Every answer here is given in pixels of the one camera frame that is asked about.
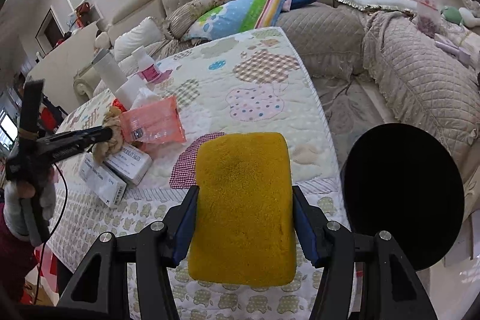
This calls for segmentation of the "left hand white glove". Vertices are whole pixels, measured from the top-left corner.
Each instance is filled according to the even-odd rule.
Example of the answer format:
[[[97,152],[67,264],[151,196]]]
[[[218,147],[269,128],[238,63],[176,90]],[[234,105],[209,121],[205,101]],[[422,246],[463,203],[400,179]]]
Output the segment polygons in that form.
[[[41,193],[38,208],[32,207],[31,199],[37,190],[27,182],[7,181],[4,188],[5,206],[3,216],[9,231],[22,241],[29,241],[34,247],[48,240],[48,226],[55,211],[56,195],[53,183],[54,169],[40,176]]]

